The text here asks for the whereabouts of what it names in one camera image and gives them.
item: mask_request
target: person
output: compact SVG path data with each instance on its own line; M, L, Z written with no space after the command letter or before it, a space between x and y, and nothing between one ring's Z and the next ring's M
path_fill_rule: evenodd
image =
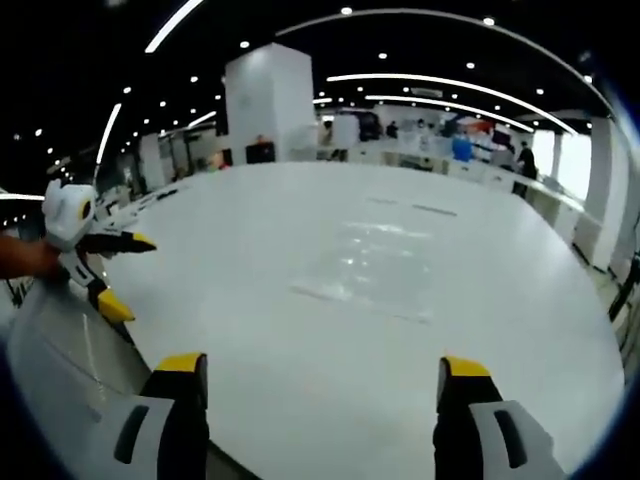
M59 268L59 255L44 240L25 242L0 234L0 279L50 276Z
M533 151L529 148L527 142L522 142L522 151L518 157L518 163L520 164L520 174L523 177L530 178L531 180L538 178L538 169L536 168Z
M395 120L387 125L387 137L398 138L398 126L396 125Z

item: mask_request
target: white pillar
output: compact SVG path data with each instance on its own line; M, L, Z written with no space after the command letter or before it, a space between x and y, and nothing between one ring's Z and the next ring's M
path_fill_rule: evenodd
M227 64L229 144L233 163L246 164L245 148L262 135L276 160L291 159L298 137L315 125L311 57L272 43Z
M151 134L140 140L141 173L149 191L157 190L169 183L165 163L160 153L158 135Z
M629 154L611 120L594 118L592 124L591 177L584 206L593 220L580 220L574 241L594 267L607 270L627 200Z

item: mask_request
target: blue object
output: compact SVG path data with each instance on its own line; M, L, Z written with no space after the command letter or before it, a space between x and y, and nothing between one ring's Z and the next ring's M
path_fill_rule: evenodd
M473 156L473 145L465 137L454 137L451 145L453 158L461 162L470 162Z

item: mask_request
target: curved light strip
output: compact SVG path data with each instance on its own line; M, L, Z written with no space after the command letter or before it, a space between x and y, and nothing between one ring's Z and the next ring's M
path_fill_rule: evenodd
M448 78L440 78L440 77L431 77L428 75L411 75L408 73L361 73L355 75L338 75L336 77L327 78L327 82L342 82L345 80L372 80L372 79L400 79L400 80L417 80L421 82L432 82L432 83L442 83L445 85L452 85L455 87L468 88L470 90L475 90L477 92L486 93L488 95L493 95L494 97L501 98L511 103L515 103L516 105L520 105L532 112L537 113L541 117L546 118L547 120L551 120L556 125L562 127L567 132L572 135L577 135L573 128L567 125L565 122L560 120L557 117L554 117L549 112L545 112L544 110L539 109L518 98L512 97L511 95L507 95L506 93L499 92L497 90L492 90L491 88L481 87L480 85L475 85L473 83L461 82L459 80L451 80Z
M438 10L428 10L425 8L379 8L379 9L360 10L360 11L353 12L351 15L342 15L342 14L328 15L326 17L320 17L314 20L309 20L308 22L299 23L292 27L285 28L284 30L280 30L279 32L276 33L276 37L281 37L282 35L295 32L296 30L301 30L303 28L311 27L313 25L318 25L320 23L331 22L333 20L344 20L347 18L363 17L367 15L397 15L397 14L427 15L430 17L439 17L439 18L447 18L449 20L458 20L460 22L470 23L472 25L476 25L481 28L490 28L491 30L507 35L513 38L514 40L517 40L518 42L524 43L525 45L528 45L534 50L537 50L538 52L549 57L550 59L559 63L565 69L567 69L574 77L580 80L587 88L590 88L591 91L596 94L596 96L602 101L602 103L604 103L604 105L609 109L609 112L615 118L615 112L613 111L613 107L607 101L604 95L602 95L602 93L600 93L600 91L598 91L598 89L594 87L592 84L585 81L583 74L578 72L575 68L573 68L564 60L562 60L560 57L558 57L555 53L550 52L549 50L544 48L542 45L532 42L527 37L524 37L518 33L512 32L511 30L507 30L506 28L500 27L498 25L487 26L482 22L482 20L478 20L472 17L465 17L464 15L457 15L455 13L448 13L448 12L440 12Z
M515 127L521 128L525 132L533 133L533 128L527 127L525 124L520 123L516 120L503 117L502 115L496 115L495 113L487 112L486 110L480 110L479 108L469 107L467 105L460 105L459 103L445 102L443 100L431 100L429 98L396 97L393 95L367 95L364 98L366 100L389 100L392 102L394 101L395 102L416 102L416 103L426 103L429 105L439 105L441 107L456 108L458 110L465 110L467 112L479 113L480 115L484 115L489 118L495 118L496 120L500 120L501 122L508 123Z
M189 0L180 9L173 14L173 16L164 24L164 26L158 31L151 43L147 46L144 53L155 52L165 38L173 31L176 26L189 15L194 8L200 5L204 0Z
M104 133L102 134L102 141L100 142L100 149L98 150L98 158L96 158L96 169L93 174L94 185L96 183L96 178L98 177L98 169L102 163L102 156L104 155L104 150L107 147L109 135L111 135L111 129L113 128L113 124L116 123L116 118L118 118L118 113L120 113L121 108L121 103L117 103L113 106L113 110L111 110L111 115L109 116L109 121L107 122L107 127L104 129Z
M0 193L0 200L36 200L42 202L43 195L23 195L22 193Z
M205 120L209 120L211 117L214 117L216 112L209 112L206 115L201 116L200 118L196 118L193 122L189 124L189 128L195 127L196 125L204 122Z

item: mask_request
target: white tabletop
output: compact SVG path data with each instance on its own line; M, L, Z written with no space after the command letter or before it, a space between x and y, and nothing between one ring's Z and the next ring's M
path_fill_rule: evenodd
M158 251L116 256L110 283L150 366L208 354L211 438L258 476L433 478L446 353L486 365L566 471L603 435L623 387L613 331L520 198L321 162L181 184L140 214Z

